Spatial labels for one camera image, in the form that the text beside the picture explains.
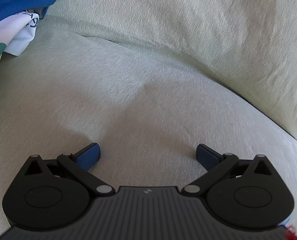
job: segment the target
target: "white fabric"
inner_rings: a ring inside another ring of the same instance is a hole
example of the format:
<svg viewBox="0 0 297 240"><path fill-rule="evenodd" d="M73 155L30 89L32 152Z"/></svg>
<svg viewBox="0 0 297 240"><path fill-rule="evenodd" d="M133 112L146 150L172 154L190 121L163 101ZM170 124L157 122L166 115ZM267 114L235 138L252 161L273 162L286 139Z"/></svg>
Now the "white fabric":
<svg viewBox="0 0 297 240"><path fill-rule="evenodd" d="M45 20L173 51L297 139L297 0L58 0Z"/></svg>
<svg viewBox="0 0 297 240"><path fill-rule="evenodd" d="M0 21L0 59L3 51L19 56L26 49L34 39L38 19L36 13L20 12Z"/></svg>
<svg viewBox="0 0 297 240"><path fill-rule="evenodd" d="M0 234L3 195L29 155L52 159L91 142L102 155L90 172L115 189L181 189L205 173L199 143L242 159L265 154L294 195L297 227L297 141L181 59L39 26L1 66Z"/></svg>

